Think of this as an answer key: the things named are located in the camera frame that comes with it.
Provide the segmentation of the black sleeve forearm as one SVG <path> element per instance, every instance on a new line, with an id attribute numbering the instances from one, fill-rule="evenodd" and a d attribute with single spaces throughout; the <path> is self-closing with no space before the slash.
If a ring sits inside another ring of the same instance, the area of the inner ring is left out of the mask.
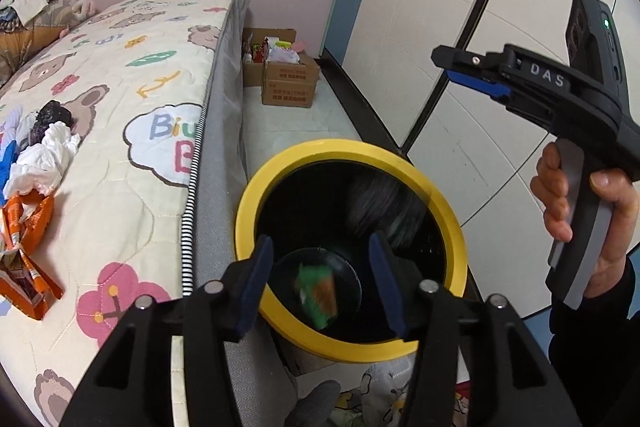
<path id="1" fill-rule="evenodd" d="M 614 287 L 578 309 L 552 301 L 550 362 L 584 426 L 639 424 L 639 315 L 628 315 L 635 287 L 627 261 Z"/>

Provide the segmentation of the person's right hand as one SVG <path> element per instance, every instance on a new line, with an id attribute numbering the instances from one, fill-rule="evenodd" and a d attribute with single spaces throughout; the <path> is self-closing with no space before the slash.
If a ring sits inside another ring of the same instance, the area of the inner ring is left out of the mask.
<path id="1" fill-rule="evenodd" d="M 561 169 L 561 156 L 555 144 L 544 148 L 536 170 L 530 189 L 544 204 L 544 226 L 554 239 L 568 243 L 573 238 L 573 230 L 566 221 L 570 211 L 568 179 Z M 596 298 L 622 279 L 638 219 L 639 195 L 620 169 L 596 171 L 590 176 L 589 183 L 594 194 L 613 204 L 608 235 L 584 292 L 586 298 Z"/>

